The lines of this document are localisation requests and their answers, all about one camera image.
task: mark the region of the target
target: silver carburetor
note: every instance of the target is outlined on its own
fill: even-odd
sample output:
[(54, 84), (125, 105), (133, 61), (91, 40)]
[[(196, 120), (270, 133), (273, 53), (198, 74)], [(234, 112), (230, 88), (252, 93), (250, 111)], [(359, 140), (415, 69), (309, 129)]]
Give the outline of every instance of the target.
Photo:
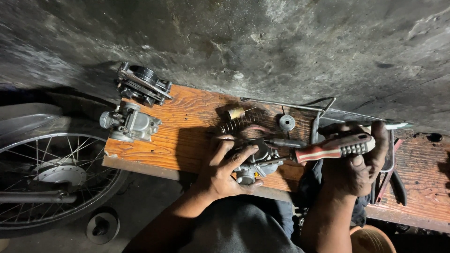
[(280, 158), (276, 149), (270, 148), (264, 143), (263, 138), (252, 140), (249, 145), (258, 145), (258, 152), (251, 155), (246, 162), (237, 167), (236, 181), (242, 185), (249, 185), (255, 182), (255, 176), (266, 177), (275, 172), (278, 166), (283, 165), (283, 161), (270, 161)]
[(126, 102), (121, 111), (117, 106), (116, 110), (103, 112), (100, 116), (100, 126), (112, 129), (111, 139), (127, 142), (151, 141), (161, 124), (160, 119), (141, 113), (140, 106), (130, 102)]

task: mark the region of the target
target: concrete wall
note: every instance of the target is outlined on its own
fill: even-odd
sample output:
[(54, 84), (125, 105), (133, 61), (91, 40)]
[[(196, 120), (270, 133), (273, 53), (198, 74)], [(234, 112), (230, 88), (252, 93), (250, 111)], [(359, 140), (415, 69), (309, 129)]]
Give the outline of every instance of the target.
[(121, 61), (450, 133), (449, 0), (3, 0), (0, 82), (110, 101)]

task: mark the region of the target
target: wheel hub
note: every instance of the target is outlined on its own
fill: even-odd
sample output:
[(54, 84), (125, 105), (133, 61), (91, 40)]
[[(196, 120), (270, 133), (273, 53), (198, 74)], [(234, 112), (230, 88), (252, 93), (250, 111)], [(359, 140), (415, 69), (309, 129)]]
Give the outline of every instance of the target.
[(86, 171), (76, 165), (76, 160), (59, 160), (51, 160), (37, 166), (33, 171), (38, 175), (33, 180), (48, 183), (69, 182), (72, 186), (82, 185), (86, 181)]

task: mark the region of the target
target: dirty concrete surface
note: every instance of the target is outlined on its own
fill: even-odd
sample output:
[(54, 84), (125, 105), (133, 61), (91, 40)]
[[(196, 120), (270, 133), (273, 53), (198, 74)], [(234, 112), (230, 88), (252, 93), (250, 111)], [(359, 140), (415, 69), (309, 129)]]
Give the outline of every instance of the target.
[(204, 90), (450, 133), (448, 0), (4, 0), (0, 82), (108, 101), (121, 61)]
[(132, 173), (118, 194), (103, 205), (114, 208), (120, 219), (119, 234), (112, 241), (97, 245), (87, 239), (88, 214), (44, 233), (13, 238), (2, 253), (119, 253), (141, 229), (181, 194), (182, 187), (177, 181)]

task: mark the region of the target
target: spring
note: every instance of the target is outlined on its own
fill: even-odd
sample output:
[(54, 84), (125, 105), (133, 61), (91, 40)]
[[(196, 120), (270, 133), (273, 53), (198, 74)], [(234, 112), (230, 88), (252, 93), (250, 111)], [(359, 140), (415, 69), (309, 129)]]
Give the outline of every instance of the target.
[(248, 126), (250, 124), (259, 123), (263, 120), (267, 119), (267, 112), (257, 112), (257, 113), (248, 113), (243, 115), (240, 118), (229, 121), (228, 123), (220, 126), (220, 132), (222, 134), (231, 134), (236, 130), (241, 129), (244, 126)]

